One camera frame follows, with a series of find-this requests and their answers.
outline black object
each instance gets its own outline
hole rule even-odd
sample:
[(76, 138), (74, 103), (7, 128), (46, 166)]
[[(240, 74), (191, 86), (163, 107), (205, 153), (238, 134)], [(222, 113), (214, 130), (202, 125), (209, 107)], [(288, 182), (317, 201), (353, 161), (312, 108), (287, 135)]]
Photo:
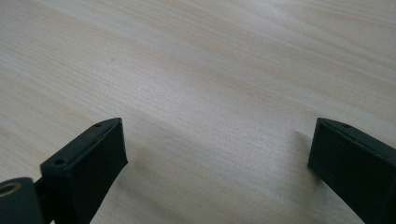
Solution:
[(0, 222), (90, 223), (127, 163), (121, 119), (96, 123), (44, 161), (34, 184), (0, 184)]
[(396, 223), (396, 149), (345, 123), (318, 119), (308, 167), (365, 223)]

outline light wood surface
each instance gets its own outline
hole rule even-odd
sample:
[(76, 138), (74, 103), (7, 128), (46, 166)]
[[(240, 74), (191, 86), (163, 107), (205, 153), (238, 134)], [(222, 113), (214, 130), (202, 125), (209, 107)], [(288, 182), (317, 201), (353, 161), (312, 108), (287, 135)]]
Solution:
[(396, 147), (396, 2), (0, 1), (0, 181), (123, 118), (92, 223), (362, 223), (306, 168), (317, 117)]

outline black plastic part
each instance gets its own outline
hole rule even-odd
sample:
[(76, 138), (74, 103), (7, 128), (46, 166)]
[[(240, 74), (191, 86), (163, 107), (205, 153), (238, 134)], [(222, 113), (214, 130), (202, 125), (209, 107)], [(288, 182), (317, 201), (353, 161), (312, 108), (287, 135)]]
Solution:
[(31, 178), (15, 178), (0, 184), (0, 223), (43, 223)]
[(396, 223), (396, 149), (345, 123), (318, 119), (308, 167), (365, 223)]
[(121, 119), (91, 126), (44, 161), (42, 184), (53, 195), (55, 222), (90, 223), (127, 163)]

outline screw hole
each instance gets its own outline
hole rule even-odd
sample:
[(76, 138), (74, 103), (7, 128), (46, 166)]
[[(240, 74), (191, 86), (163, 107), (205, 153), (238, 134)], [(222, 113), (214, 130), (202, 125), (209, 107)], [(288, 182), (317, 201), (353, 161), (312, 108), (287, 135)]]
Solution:
[(0, 198), (17, 191), (20, 187), (20, 183), (10, 183), (0, 187)]
[(55, 165), (63, 165), (65, 163), (66, 163), (65, 160), (57, 160), (57, 161), (55, 161)]

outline wooden table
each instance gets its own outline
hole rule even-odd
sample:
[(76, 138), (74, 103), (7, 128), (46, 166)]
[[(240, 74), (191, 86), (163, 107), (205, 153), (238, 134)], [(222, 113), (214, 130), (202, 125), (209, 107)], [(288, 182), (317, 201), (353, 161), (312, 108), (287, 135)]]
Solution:
[(318, 117), (396, 147), (396, 2), (0, 1), (0, 180), (115, 117), (92, 223), (361, 223), (306, 165)]

